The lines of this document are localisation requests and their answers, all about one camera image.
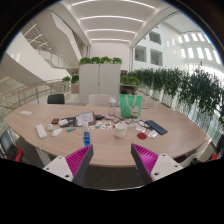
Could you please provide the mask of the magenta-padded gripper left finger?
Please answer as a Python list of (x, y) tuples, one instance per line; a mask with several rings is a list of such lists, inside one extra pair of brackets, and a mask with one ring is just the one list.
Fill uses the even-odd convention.
[(56, 157), (44, 170), (81, 186), (93, 154), (93, 145), (90, 144), (66, 157)]

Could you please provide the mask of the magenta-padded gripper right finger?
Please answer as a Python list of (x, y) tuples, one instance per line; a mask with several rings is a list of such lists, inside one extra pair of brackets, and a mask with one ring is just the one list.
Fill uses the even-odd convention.
[(144, 185), (182, 169), (182, 166), (166, 153), (156, 154), (134, 143), (131, 144), (131, 154)]

